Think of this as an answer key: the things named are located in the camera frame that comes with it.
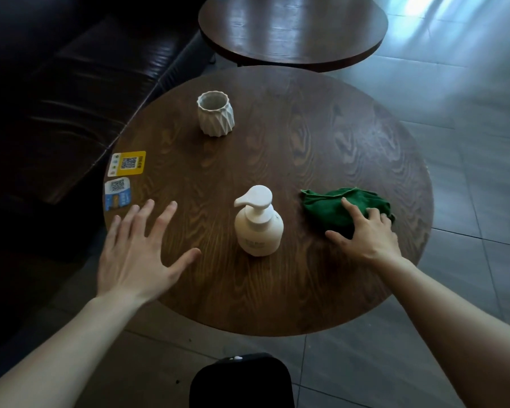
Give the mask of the white pump soap bottle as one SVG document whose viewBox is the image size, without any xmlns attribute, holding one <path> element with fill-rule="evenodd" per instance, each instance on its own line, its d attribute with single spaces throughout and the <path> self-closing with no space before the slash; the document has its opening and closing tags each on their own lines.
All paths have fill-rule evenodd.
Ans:
<svg viewBox="0 0 510 408">
<path fill-rule="evenodd" d="M 272 199 L 267 186 L 255 185 L 234 201 L 241 208 L 234 220 L 239 246 L 253 257 L 269 256 L 280 246 L 284 223 Z"/>
</svg>

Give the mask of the person's right forearm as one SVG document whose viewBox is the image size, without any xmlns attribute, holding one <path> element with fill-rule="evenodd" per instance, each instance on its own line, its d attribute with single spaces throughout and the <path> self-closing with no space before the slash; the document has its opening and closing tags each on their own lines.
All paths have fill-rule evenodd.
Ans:
<svg viewBox="0 0 510 408">
<path fill-rule="evenodd" d="M 406 311 L 465 407 L 510 408 L 510 325 L 401 256 L 375 256 L 370 264 Z"/>
</svg>

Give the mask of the person's left forearm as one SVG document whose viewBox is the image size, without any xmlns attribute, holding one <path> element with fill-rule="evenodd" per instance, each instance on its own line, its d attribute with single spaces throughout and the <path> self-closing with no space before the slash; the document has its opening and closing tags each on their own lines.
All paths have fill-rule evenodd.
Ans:
<svg viewBox="0 0 510 408">
<path fill-rule="evenodd" d="M 0 378 L 0 408 L 73 408 L 102 358 L 149 296 L 114 289 Z"/>
</svg>

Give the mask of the dark round wooden table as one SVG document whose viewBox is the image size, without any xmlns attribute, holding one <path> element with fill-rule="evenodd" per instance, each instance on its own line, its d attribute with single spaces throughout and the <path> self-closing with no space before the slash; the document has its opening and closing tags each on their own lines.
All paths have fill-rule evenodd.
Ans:
<svg viewBox="0 0 510 408">
<path fill-rule="evenodd" d="M 374 54 L 388 17 L 374 0 L 207 0 L 198 24 L 212 50 L 238 67 L 325 73 Z"/>
</svg>

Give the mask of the white faceted ceramic cup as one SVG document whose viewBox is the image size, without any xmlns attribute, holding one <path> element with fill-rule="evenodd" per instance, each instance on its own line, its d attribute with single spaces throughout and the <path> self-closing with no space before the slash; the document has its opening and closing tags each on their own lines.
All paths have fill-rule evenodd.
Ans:
<svg viewBox="0 0 510 408">
<path fill-rule="evenodd" d="M 197 98 L 200 129 L 210 137 L 224 137 L 234 126 L 234 114 L 229 97 L 221 91 L 208 91 Z"/>
</svg>

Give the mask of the dark leather sofa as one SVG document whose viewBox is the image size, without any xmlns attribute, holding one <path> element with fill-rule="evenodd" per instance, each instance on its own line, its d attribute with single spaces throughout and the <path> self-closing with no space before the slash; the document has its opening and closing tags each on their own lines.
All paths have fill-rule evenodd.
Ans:
<svg viewBox="0 0 510 408">
<path fill-rule="evenodd" d="M 24 320 L 18 260 L 85 250 L 113 146 L 209 64 L 205 1 L 0 0 L 0 346 Z"/>
</svg>

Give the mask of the person's left hand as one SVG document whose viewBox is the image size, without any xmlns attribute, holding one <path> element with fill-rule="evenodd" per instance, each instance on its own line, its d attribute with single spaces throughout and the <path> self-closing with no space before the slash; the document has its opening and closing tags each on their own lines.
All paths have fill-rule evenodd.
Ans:
<svg viewBox="0 0 510 408">
<path fill-rule="evenodd" d="M 151 228 L 153 244 L 142 242 L 129 246 L 129 231 L 134 214 L 140 209 L 133 205 L 121 218 L 114 249 L 99 259 L 97 271 L 97 297 L 118 296 L 139 305 L 157 299 L 172 286 L 163 285 L 163 237 L 177 211 L 172 201 L 156 218 Z"/>
</svg>

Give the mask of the blue code sticker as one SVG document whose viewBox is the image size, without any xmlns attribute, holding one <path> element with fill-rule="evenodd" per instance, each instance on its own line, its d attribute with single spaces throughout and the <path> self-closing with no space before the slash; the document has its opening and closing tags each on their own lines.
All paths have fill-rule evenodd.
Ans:
<svg viewBox="0 0 510 408">
<path fill-rule="evenodd" d="M 120 177 L 104 183 L 104 211 L 109 212 L 131 204 L 131 186 L 128 177 Z"/>
</svg>

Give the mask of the green cleaning cloth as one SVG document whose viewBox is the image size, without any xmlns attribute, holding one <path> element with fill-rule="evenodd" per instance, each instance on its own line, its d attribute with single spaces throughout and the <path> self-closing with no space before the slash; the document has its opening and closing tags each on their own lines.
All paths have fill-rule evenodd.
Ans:
<svg viewBox="0 0 510 408">
<path fill-rule="evenodd" d="M 312 190 L 301 190 L 302 205 L 310 222 L 322 231 L 334 231 L 347 239 L 354 235 L 354 222 L 348 211 L 342 206 L 342 198 L 359 207 L 367 217 L 368 208 L 376 208 L 387 215 L 392 223 L 395 215 L 390 202 L 375 192 L 360 188 L 340 188 L 324 194 Z"/>
</svg>

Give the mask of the yellow code sticker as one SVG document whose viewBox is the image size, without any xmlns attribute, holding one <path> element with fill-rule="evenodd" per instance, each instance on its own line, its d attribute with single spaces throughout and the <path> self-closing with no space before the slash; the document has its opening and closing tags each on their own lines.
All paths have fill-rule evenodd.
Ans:
<svg viewBox="0 0 510 408">
<path fill-rule="evenodd" d="M 146 151 L 113 153 L 110 158 L 107 177 L 140 175 L 144 171 Z"/>
</svg>

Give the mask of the person's right hand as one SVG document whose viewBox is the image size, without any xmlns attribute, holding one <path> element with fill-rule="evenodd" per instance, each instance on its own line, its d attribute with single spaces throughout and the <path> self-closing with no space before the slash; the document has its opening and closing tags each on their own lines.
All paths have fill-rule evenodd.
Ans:
<svg viewBox="0 0 510 408">
<path fill-rule="evenodd" d="M 392 231 L 392 222 L 387 215 L 381 214 L 381 225 L 371 225 L 358 206 L 346 198 L 342 198 L 341 204 L 353 219 L 352 239 L 356 244 L 354 252 L 343 253 L 380 271 L 400 267 L 403 257 L 397 235 Z"/>
</svg>

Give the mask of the black padded stool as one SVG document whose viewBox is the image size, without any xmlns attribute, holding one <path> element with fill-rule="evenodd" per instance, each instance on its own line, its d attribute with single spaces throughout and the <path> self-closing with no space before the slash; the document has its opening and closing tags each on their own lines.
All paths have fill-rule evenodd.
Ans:
<svg viewBox="0 0 510 408">
<path fill-rule="evenodd" d="M 222 358 L 193 378 L 189 408 L 295 408 L 290 372 L 266 352 Z"/>
</svg>

